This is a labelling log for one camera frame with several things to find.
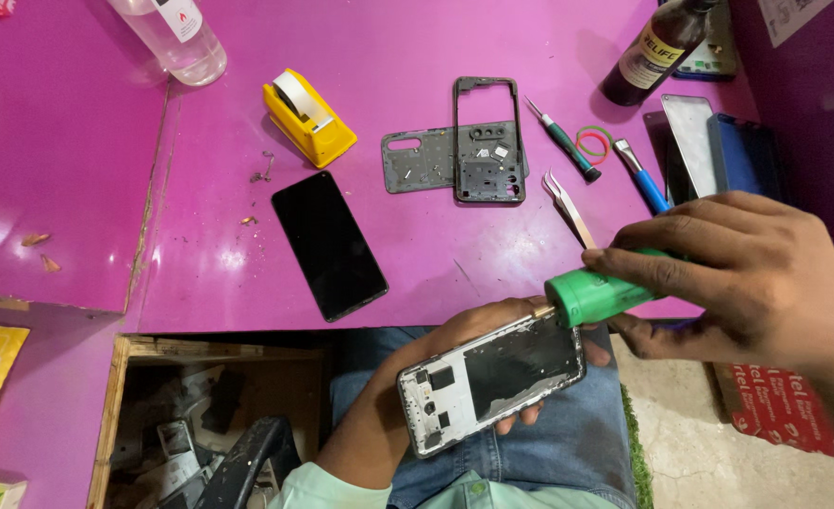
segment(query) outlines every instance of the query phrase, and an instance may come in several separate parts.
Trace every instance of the green electric screwdriver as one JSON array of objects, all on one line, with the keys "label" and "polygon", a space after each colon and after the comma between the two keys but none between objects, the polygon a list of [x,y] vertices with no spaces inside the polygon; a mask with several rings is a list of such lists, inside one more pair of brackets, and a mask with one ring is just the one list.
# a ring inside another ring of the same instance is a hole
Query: green electric screwdriver
[{"label": "green electric screwdriver", "polygon": [[[655,249],[638,249],[644,255],[668,256]],[[558,312],[562,327],[571,328],[582,323],[595,323],[620,312],[661,298],[642,286],[622,281],[590,269],[577,269],[545,282],[545,296]],[[551,307],[537,310],[534,315],[545,316]]]}]

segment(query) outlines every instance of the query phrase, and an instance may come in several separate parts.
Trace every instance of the pry tool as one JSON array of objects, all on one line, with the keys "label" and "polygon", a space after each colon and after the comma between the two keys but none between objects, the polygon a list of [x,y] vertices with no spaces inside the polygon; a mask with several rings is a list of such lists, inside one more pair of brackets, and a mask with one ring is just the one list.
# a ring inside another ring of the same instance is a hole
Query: pry tool
[{"label": "pry tool", "polygon": [[628,165],[630,171],[633,172],[634,180],[639,184],[640,191],[643,193],[643,197],[646,198],[649,206],[652,207],[653,212],[661,214],[669,210],[669,203],[662,197],[662,192],[656,187],[656,183],[652,177],[649,177],[647,170],[640,166],[640,162],[637,160],[637,156],[634,155],[634,151],[630,149],[628,141],[624,138],[615,140],[612,147],[621,156],[624,163]]},{"label": "pry tool", "polygon": [[581,151],[570,142],[570,138],[568,138],[568,135],[562,130],[562,128],[558,127],[558,124],[556,124],[548,115],[540,111],[539,108],[536,108],[536,105],[532,100],[530,100],[529,97],[524,95],[524,98],[530,102],[530,106],[532,106],[534,111],[536,111],[536,114],[539,115],[539,119],[543,122],[543,124],[545,124],[546,132],[549,133],[549,136],[552,137],[555,144],[567,152],[570,158],[574,161],[574,164],[577,165],[577,168],[581,170],[583,179],[592,183],[601,177],[603,173],[590,164],[590,161],[588,161],[586,157],[581,154]]}]

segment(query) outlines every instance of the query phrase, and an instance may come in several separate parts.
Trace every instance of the plastic bottle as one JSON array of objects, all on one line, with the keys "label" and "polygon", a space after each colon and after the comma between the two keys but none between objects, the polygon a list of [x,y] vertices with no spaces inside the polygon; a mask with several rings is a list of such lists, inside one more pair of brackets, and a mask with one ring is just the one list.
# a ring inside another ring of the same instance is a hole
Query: plastic bottle
[{"label": "plastic bottle", "polygon": [[159,62],[182,83],[205,85],[228,56],[193,0],[108,0]]},{"label": "plastic bottle", "polygon": [[611,73],[603,94],[620,106],[643,102],[709,33],[709,10],[720,0],[672,0],[656,9]]},{"label": "plastic bottle", "polygon": [[[656,249],[637,249],[638,253],[668,256]],[[558,310],[562,326],[595,323],[620,312],[660,298],[642,286],[590,269],[577,269],[545,282],[545,296]]]}]

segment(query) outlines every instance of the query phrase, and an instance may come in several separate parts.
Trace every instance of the finger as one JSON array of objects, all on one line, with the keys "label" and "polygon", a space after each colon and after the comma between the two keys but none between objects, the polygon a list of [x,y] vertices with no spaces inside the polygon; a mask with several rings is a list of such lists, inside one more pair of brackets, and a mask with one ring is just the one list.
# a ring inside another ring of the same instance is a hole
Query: finger
[{"label": "finger", "polygon": [[796,208],[777,202],[771,198],[762,197],[760,195],[753,195],[744,191],[729,191],[720,195],[712,195],[705,197],[709,201],[721,203],[725,205],[746,210],[754,214],[762,215],[786,215],[800,212]]},{"label": "finger", "polygon": [[640,359],[750,361],[748,354],[706,313],[677,327],[654,327],[649,321],[624,312],[609,318],[608,323]]},{"label": "finger", "polygon": [[544,304],[548,304],[549,300],[545,297],[545,295],[536,295],[534,297],[528,297],[527,301],[534,306],[542,306]]},{"label": "finger", "polygon": [[543,409],[543,401],[539,401],[533,406],[527,407],[520,411],[520,418],[521,422],[523,422],[527,426],[532,426],[536,423],[536,419],[539,417],[539,412]]},{"label": "finger", "polygon": [[752,237],[731,228],[686,214],[669,214],[624,226],[611,245],[669,250],[709,265],[728,267],[744,256],[751,242]]},{"label": "finger", "polygon": [[611,361],[611,354],[598,344],[583,338],[583,356],[586,357],[588,363],[593,366],[605,366]]},{"label": "finger", "polygon": [[709,198],[711,197],[682,203],[660,215],[689,215],[744,234],[756,234],[767,229],[765,217],[761,214],[755,214]]},{"label": "finger", "polygon": [[500,435],[507,435],[511,431],[514,422],[517,421],[517,416],[509,416],[495,423],[495,433]]},{"label": "finger", "polygon": [[581,260],[595,272],[649,288],[660,295],[675,295],[704,308],[726,303],[729,276],[711,267],[670,256],[640,254],[623,249],[587,249]]},{"label": "finger", "polygon": [[430,334],[448,337],[453,345],[460,344],[523,318],[533,313],[535,307],[529,299],[504,299],[460,312]]}]

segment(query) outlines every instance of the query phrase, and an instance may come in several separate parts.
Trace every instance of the right hand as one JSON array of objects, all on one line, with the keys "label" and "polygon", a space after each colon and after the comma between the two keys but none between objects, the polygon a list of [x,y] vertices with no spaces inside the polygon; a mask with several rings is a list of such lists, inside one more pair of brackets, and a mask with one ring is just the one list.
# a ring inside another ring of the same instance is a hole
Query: right hand
[{"label": "right hand", "polygon": [[[652,247],[696,263],[633,253]],[[822,221],[767,197],[734,191],[672,208],[582,254],[592,270],[702,306],[663,328],[609,319],[647,359],[761,364],[800,371],[834,362],[834,246]]]}]

